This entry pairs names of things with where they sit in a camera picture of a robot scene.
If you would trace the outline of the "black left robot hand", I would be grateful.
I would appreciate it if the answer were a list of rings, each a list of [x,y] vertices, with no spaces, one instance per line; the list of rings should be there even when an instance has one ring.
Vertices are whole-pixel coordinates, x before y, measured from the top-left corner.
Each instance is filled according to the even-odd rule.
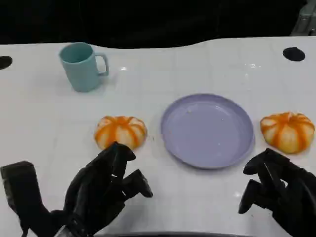
[[[135,159],[128,146],[114,142],[71,181],[63,210],[84,236],[91,237],[109,225],[122,212],[125,202],[137,194],[153,197],[139,169],[125,176],[127,163]]]

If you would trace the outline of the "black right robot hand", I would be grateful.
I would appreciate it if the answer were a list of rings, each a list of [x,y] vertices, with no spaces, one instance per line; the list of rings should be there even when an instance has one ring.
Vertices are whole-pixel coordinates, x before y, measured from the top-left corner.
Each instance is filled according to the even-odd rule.
[[[249,180],[239,214],[256,205],[270,210],[274,220],[291,236],[316,235],[316,177],[312,173],[270,148],[254,156],[243,173],[257,174],[260,180]]]

